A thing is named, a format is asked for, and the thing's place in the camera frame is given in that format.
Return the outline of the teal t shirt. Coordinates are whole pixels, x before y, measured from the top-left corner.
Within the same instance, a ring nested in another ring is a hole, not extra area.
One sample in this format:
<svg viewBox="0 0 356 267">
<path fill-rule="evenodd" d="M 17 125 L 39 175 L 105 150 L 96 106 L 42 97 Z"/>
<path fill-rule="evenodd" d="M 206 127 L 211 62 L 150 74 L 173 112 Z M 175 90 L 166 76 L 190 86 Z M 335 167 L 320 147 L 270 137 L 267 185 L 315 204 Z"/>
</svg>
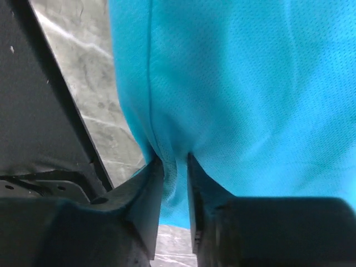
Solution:
<svg viewBox="0 0 356 267">
<path fill-rule="evenodd" d="M 187 155 L 237 196 L 355 206 L 354 1 L 110 1 L 120 106 L 188 228 Z"/>
</svg>

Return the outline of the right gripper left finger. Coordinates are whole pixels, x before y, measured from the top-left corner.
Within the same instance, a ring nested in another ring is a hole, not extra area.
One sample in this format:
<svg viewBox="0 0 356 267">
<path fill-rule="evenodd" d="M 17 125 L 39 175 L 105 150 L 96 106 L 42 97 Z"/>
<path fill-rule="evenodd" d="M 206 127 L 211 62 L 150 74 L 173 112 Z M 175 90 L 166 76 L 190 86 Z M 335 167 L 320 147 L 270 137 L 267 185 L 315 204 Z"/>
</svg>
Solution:
<svg viewBox="0 0 356 267">
<path fill-rule="evenodd" d="M 164 168 L 156 156 L 123 184 L 91 202 L 95 209 L 117 216 L 149 260 L 155 257 L 163 184 Z"/>
</svg>

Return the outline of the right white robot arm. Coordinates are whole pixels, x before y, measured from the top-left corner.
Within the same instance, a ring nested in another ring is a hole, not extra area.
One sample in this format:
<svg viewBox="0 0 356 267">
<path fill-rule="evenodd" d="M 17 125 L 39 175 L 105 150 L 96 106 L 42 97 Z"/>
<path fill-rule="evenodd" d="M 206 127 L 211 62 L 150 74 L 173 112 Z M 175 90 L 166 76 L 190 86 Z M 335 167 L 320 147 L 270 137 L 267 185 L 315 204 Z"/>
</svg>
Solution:
<svg viewBox="0 0 356 267">
<path fill-rule="evenodd" d="M 29 1 L 1 2 L 1 265 L 149 266 L 159 159 L 113 188 Z"/>
</svg>

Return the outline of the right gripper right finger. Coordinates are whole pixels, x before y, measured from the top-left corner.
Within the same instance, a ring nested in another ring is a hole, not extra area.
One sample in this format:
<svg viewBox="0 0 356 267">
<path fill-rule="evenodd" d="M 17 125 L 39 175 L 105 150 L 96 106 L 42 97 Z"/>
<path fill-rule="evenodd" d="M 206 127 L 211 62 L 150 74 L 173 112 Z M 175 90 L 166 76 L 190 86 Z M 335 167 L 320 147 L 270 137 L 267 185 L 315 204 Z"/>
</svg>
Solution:
<svg viewBox="0 0 356 267">
<path fill-rule="evenodd" d="M 194 254 L 238 254 L 238 198 L 212 179 L 195 156 L 187 156 L 187 188 Z"/>
</svg>

